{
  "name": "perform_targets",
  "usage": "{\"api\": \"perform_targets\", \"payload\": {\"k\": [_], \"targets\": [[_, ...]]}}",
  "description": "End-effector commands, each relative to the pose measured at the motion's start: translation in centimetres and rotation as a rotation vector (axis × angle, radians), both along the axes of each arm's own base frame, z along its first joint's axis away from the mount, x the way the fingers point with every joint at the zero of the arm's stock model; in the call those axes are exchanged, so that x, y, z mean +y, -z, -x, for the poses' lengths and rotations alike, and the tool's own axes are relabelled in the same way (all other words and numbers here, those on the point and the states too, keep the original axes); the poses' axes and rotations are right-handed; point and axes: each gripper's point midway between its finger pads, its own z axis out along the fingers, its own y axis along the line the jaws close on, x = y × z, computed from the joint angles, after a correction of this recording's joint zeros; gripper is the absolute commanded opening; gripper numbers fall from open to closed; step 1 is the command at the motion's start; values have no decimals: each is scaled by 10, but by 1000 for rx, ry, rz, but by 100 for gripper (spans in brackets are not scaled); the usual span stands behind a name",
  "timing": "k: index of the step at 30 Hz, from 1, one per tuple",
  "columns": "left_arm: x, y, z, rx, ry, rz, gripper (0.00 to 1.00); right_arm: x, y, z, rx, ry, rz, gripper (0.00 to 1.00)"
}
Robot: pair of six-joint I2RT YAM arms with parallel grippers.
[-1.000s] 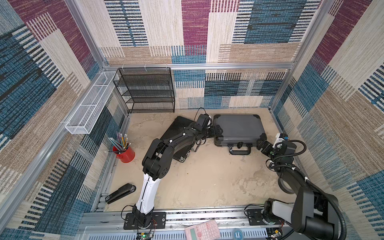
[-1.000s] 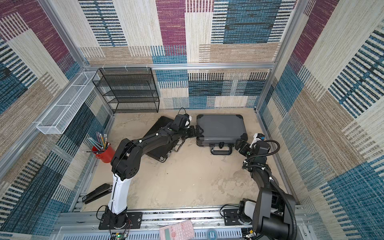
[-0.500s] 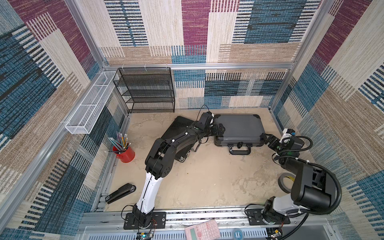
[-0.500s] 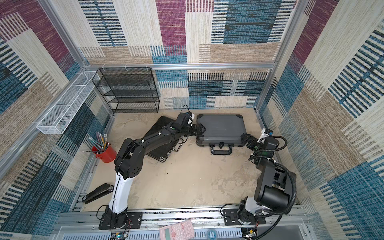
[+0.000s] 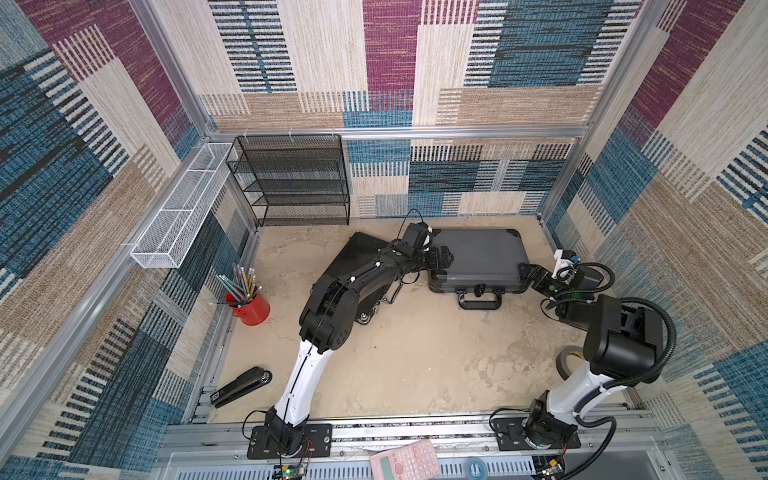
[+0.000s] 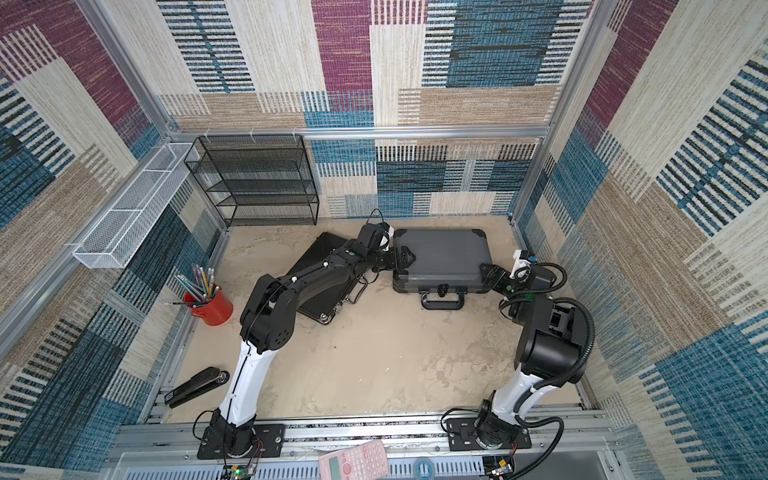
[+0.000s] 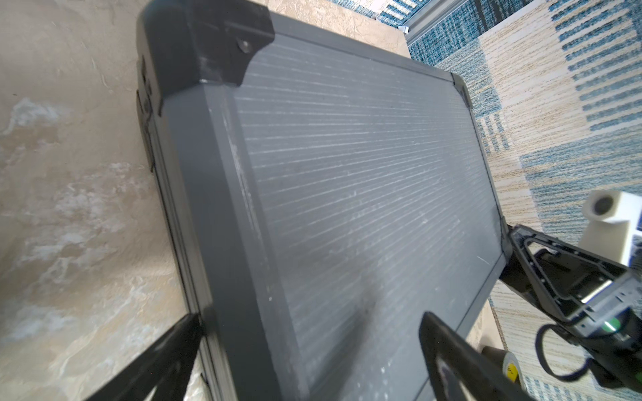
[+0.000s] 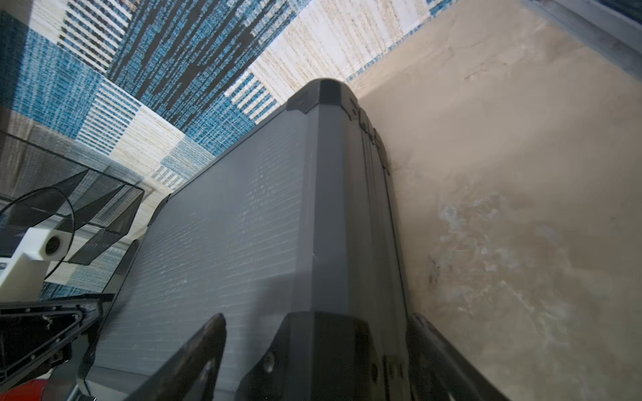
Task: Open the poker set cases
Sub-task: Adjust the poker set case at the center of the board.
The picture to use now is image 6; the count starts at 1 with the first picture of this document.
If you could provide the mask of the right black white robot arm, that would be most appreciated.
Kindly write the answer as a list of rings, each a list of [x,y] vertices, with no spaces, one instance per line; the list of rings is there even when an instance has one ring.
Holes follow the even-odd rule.
[[[504,296],[500,311],[522,327],[512,379],[483,401],[475,420],[478,444],[491,449],[515,443],[534,427],[526,416],[546,394],[581,379],[596,329],[583,304],[552,296],[567,282],[564,267],[524,261],[513,271],[494,264],[480,271],[483,285]]]

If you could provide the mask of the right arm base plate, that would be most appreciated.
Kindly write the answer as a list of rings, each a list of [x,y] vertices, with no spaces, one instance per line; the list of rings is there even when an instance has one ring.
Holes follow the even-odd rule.
[[[530,435],[518,425],[489,417],[484,421],[469,417],[448,417],[441,421],[451,451],[526,450],[532,447]]]

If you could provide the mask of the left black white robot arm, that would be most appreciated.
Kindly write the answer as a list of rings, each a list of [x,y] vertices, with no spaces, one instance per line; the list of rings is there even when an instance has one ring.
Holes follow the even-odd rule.
[[[355,239],[296,273],[259,278],[240,317],[240,351],[229,389],[210,418],[200,449],[242,457],[255,443],[258,399],[277,351],[295,331],[298,308],[326,290],[392,268],[394,229],[366,223]]]

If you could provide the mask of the grey poker set case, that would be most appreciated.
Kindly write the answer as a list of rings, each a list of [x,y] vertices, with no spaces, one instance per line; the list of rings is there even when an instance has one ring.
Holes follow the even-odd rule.
[[[468,294],[489,291],[481,267],[492,258],[481,229],[397,229],[393,252],[393,290],[419,294],[426,310],[457,311]]]

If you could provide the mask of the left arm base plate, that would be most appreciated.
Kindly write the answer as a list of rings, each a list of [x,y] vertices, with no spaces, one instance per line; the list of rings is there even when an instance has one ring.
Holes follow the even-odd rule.
[[[281,455],[285,424],[208,426],[196,454],[198,460],[277,458]]]

